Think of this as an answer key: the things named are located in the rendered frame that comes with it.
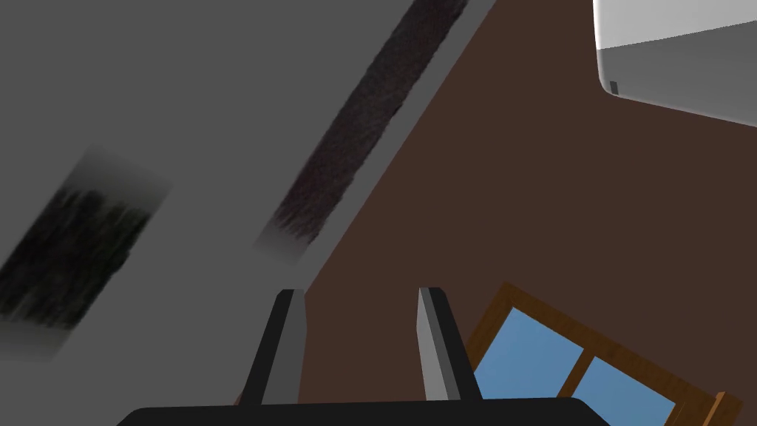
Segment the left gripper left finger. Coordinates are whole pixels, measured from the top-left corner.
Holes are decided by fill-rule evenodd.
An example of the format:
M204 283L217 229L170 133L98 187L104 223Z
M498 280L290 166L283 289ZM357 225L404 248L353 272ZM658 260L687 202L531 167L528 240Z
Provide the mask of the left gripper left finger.
M305 292L284 288L274 301L247 381L241 405L298 402L307 335Z

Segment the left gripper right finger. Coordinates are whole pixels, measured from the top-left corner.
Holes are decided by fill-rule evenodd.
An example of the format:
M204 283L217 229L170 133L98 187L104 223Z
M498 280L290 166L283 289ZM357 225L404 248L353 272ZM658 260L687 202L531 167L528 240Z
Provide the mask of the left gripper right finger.
M465 344L442 288L419 288L416 336L425 399L482 399Z

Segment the wooden framed window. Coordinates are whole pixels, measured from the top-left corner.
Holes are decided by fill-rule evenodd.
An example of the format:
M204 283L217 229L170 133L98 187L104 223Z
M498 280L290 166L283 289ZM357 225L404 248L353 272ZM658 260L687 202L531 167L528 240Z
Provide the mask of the wooden framed window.
M486 398L576 397L609 426L736 426L742 408L508 283L466 350Z

